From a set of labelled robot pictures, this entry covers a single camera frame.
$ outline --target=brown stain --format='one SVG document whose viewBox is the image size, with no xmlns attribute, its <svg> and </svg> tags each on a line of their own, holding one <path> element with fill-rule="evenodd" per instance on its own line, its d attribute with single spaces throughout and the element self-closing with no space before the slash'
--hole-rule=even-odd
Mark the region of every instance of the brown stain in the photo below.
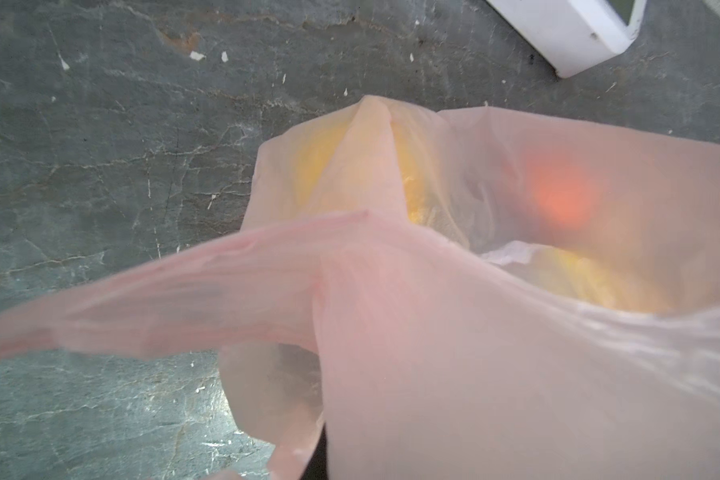
<svg viewBox="0 0 720 480">
<path fill-rule="evenodd" d="M 200 34 L 197 32 L 192 32 L 189 35 L 180 34 L 178 37 L 172 37 L 162 30 L 158 30 L 158 33 L 163 43 L 187 55 L 190 54 L 192 50 L 197 50 L 197 44 L 200 43 Z"/>
</svg>

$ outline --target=gray marble surface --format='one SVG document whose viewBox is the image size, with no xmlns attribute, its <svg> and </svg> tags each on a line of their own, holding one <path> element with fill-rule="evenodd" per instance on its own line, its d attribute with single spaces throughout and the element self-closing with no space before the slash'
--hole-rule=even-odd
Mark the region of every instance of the gray marble surface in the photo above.
<svg viewBox="0 0 720 480">
<path fill-rule="evenodd" d="M 0 0 L 0 310 L 238 230 L 260 143 L 364 94 L 720 143 L 720 19 L 644 25 L 559 81 L 482 0 Z M 209 352 L 0 362 L 0 478 L 264 478 L 270 451 Z"/>
</svg>

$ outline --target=white plastic device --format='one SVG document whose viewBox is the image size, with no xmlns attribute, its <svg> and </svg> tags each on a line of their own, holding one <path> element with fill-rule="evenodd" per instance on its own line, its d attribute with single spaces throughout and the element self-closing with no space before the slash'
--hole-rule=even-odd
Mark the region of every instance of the white plastic device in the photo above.
<svg viewBox="0 0 720 480">
<path fill-rule="evenodd" d="M 488 0 L 568 78 L 623 53 L 640 31 L 646 0 Z"/>
</svg>

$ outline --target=pink plastic bag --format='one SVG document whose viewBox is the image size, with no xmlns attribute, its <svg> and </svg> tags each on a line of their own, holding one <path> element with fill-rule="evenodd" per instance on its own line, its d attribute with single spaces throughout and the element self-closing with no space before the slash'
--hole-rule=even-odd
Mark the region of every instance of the pink plastic bag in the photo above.
<svg viewBox="0 0 720 480">
<path fill-rule="evenodd" d="M 273 478 L 323 420 L 332 478 L 720 478 L 720 146 L 368 97 L 264 143 L 242 230 L 0 314 L 0 358 L 219 350 Z M 480 257 L 511 240 L 661 314 Z"/>
</svg>

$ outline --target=black object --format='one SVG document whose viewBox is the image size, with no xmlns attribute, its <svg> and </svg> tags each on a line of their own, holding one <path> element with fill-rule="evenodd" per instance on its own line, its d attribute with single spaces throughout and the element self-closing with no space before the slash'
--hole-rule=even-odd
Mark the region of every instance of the black object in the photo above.
<svg viewBox="0 0 720 480">
<path fill-rule="evenodd" d="M 301 480 L 327 480 L 328 478 L 328 437 L 326 426 L 322 427 L 320 439 L 315 447 L 315 453 L 309 459 Z"/>
</svg>

